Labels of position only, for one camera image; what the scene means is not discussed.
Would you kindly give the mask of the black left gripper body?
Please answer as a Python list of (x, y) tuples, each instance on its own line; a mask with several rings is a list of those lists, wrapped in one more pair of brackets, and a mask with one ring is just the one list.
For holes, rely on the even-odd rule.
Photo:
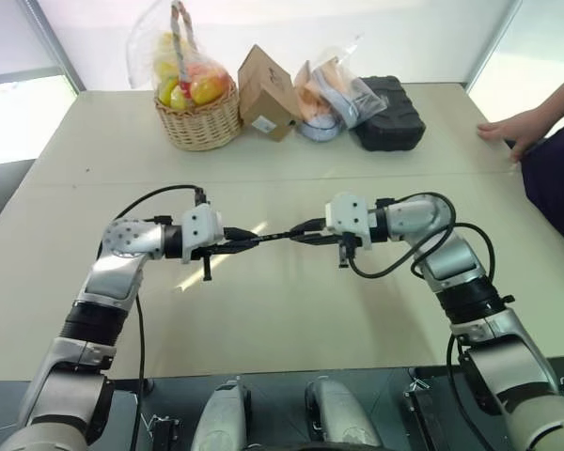
[(212, 280), (211, 258), (218, 255), (228, 255), (230, 246), (227, 243), (212, 244), (204, 247), (196, 248), (191, 252), (192, 260), (200, 260), (203, 265), (203, 280)]

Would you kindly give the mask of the person bare hand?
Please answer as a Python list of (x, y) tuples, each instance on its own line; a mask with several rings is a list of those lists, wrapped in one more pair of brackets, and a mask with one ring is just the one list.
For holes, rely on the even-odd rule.
[(539, 106), (500, 121), (479, 124), (477, 134), (485, 141), (511, 141), (510, 158), (517, 163), (556, 122), (555, 114)]

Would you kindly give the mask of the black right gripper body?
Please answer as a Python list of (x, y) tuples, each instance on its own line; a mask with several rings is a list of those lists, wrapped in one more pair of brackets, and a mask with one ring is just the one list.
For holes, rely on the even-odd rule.
[(340, 235), (328, 235), (322, 238), (324, 244), (338, 246), (338, 267), (349, 268), (355, 258), (355, 251), (360, 246), (360, 238), (352, 232), (342, 232)]

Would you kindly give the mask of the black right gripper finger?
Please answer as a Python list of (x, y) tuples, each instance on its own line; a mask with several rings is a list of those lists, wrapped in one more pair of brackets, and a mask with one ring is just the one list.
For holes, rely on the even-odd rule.
[(308, 232), (320, 232), (324, 230), (326, 227), (325, 219), (324, 218), (314, 218), (309, 219), (300, 223), (299, 225), (294, 226), (290, 232), (292, 234), (305, 234)]
[(339, 242), (339, 236), (337, 235), (322, 235), (319, 233), (296, 235), (296, 236), (292, 236), (290, 239), (292, 241), (299, 242), (302, 244), (315, 245), (315, 246), (332, 245), (332, 244), (338, 244)]

